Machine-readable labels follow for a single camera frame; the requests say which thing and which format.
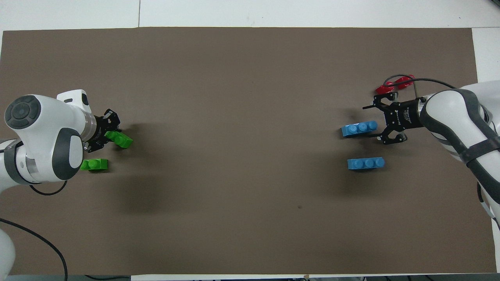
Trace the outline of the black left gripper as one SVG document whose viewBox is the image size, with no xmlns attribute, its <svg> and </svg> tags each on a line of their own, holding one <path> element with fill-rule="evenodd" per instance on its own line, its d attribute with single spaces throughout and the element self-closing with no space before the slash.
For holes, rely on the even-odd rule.
<svg viewBox="0 0 500 281">
<path fill-rule="evenodd" d="M 92 153 L 103 149 L 105 145 L 111 142 L 111 139 L 105 137 L 107 132 L 119 132 L 123 130 L 120 128 L 120 118 L 118 114 L 108 108 L 102 117 L 95 117 L 95 129 L 91 131 L 90 137 L 84 141 L 84 151 Z"/>
</svg>

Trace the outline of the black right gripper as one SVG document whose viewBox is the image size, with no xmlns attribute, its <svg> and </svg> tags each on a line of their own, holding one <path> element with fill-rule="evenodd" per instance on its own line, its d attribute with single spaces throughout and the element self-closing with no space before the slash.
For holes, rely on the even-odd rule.
<svg viewBox="0 0 500 281">
<path fill-rule="evenodd" d="M 398 102 L 398 95 L 374 95 L 371 105 L 362 107 L 363 110 L 377 108 L 384 112 L 386 128 L 382 133 L 369 134 L 366 137 L 376 138 L 384 145 L 398 144 L 407 141 L 404 130 L 423 128 L 420 121 L 421 100 Z M 395 137 L 390 133 L 398 132 Z"/>
</svg>

